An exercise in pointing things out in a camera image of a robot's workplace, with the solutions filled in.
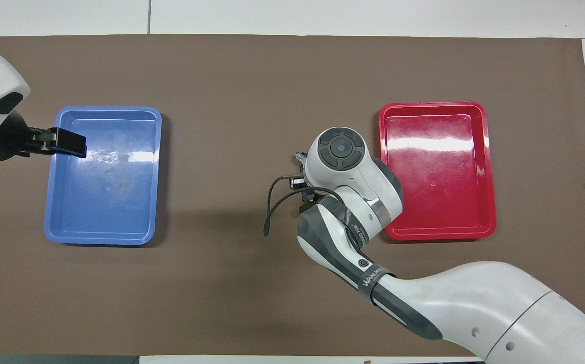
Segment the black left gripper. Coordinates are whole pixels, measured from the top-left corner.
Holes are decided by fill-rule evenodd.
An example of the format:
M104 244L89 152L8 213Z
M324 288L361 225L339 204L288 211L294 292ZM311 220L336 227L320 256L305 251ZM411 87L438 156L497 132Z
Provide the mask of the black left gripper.
M85 158L86 153L86 138L81 134L61 127L29 127L17 111L12 111L0 125L0 162L17 155L61 154Z

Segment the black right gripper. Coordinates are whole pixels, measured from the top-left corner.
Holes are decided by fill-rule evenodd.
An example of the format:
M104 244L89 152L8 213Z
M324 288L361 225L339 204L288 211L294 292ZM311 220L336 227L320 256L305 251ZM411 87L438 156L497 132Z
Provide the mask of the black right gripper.
M311 188L311 187L312 187L312 185L310 185L305 180L305 177L303 175L292 176L290 178L290 189L292 191L299 191L299 190L302 190L304 188ZM318 195L315 193L315 191L313 191L313 189L304 190L298 194L300 195L300 198L301 198L303 203L317 203L318 202Z

